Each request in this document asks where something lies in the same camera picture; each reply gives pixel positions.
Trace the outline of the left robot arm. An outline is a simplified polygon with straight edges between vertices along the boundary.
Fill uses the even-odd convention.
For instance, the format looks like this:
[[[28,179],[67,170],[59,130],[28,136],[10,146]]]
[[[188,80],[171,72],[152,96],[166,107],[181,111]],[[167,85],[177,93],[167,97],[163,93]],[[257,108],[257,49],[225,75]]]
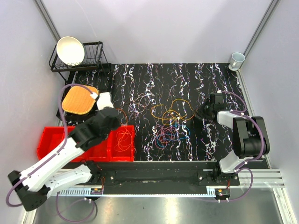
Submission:
[[[23,171],[8,174],[12,184],[6,204],[14,207],[9,198],[14,191],[26,211],[40,207],[52,195],[77,184],[98,184],[100,168],[93,161],[86,161],[77,168],[58,174],[58,170],[92,147],[105,141],[112,130],[120,127],[118,112],[112,107],[97,111],[96,115],[74,127],[55,149],[35,165]]]

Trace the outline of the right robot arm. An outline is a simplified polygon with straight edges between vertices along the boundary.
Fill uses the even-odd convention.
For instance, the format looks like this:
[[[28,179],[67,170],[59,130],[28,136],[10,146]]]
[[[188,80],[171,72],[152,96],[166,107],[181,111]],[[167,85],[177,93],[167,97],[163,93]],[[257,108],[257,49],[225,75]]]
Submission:
[[[233,95],[243,103],[242,110],[227,110],[224,94]],[[270,152],[270,142],[263,117],[245,114],[247,105],[238,95],[229,91],[217,91],[209,95],[195,114],[202,119],[215,121],[233,132],[232,151],[216,162],[208,172],[208,182],[225,185],[237,177],[241,169],[251,161],[257,161]]]

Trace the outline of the red bin right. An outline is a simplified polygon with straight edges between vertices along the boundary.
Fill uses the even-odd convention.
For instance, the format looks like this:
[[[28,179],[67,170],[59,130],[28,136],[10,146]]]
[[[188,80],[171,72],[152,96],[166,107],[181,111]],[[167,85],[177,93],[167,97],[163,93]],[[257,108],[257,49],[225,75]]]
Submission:
[[[134,160],[134,137],[135,128],[132,125],[120,126],[109,135],[110,161]]]

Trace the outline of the orange woven tray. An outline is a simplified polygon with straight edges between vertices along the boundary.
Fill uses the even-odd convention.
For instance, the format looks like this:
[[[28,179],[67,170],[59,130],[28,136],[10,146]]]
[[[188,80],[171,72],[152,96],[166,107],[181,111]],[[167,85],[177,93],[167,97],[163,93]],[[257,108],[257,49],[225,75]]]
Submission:
[[[90,112],[96,103],[99,91],[92,86],[73,86],[62,101],[65,112],[84,115]]]

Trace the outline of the black patterned table mat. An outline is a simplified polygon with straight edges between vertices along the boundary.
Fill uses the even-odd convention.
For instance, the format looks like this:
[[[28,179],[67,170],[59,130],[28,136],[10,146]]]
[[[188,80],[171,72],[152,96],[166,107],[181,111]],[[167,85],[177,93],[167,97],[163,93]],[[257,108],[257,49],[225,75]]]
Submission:
[[[194,115],[209,94],[243,99],[238,76],[224,63],[114,64],[113,104],[135,128],[135,161],[218,161],[232,151],[232,130]],[[224,94],[227,109],[242,102]]]

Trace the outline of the pale blue mug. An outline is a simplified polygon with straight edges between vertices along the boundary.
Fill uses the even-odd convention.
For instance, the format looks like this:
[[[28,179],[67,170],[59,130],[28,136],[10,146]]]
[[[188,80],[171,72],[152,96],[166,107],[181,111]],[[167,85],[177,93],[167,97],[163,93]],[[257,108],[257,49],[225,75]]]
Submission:
[[[231,71],[237,71],[241,67],[242,63],[245,61],[246,57],[242,53],[235,52],[231,55],[228,68]]]

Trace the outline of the red bin far left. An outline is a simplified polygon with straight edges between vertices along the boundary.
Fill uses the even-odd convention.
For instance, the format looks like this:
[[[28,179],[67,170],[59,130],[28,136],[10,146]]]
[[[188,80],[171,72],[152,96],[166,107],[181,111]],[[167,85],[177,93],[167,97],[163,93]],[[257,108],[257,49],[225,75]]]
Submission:
[[[61,126],[47,126],[44,128],[40,138],[36,154],[39,160],[55,149],[64,137],[64,128]]]

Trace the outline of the white bowl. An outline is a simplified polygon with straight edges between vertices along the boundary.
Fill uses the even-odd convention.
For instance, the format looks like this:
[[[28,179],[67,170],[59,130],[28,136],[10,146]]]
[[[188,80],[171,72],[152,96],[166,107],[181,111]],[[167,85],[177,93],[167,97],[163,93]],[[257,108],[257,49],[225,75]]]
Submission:
[[[81,64],[85,57],[83,44],[74,37],[62,37],[56,46],[57,55],[60,60],[69,66]]]

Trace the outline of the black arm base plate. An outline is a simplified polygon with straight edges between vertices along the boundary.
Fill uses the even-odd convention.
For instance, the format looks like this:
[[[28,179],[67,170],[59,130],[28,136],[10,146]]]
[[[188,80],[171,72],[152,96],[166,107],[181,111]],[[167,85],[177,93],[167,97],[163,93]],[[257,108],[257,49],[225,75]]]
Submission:
[[[98,162],[106,195],[195,195],[208,186],[239,186],[237,174],[215,178],[213,161]]]

